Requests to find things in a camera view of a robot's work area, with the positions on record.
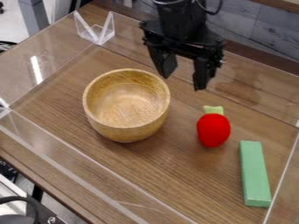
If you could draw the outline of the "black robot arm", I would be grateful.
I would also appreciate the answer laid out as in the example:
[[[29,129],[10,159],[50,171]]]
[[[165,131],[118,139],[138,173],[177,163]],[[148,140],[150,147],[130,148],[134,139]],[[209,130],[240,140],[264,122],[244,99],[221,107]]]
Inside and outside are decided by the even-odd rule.
[[[157,19],[144,20],[138,27],[142,41],[158,74],[166,79],[177,67],[176,56],[192,60],[192,85],[206,88],[222,64],[224,40],[206,26],[206,16],[221,9],[205,8],[205,0],[153,0]]]

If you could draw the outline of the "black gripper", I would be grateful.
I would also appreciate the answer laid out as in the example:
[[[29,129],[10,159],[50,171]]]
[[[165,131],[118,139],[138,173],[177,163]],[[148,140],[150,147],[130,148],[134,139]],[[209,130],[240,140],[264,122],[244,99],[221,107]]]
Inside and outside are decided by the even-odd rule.
[[[157,20],[144,20],[138,23],[138,27],[144,32],[142,41],[158,74],[165,79],[169,78],[177,67],[176,55],[189,59],[197,57],[193,60],[193,89],[205,89],[216,75],[216,66],[222,64],[222,37],[205,24],[184,38],[165,35]]]

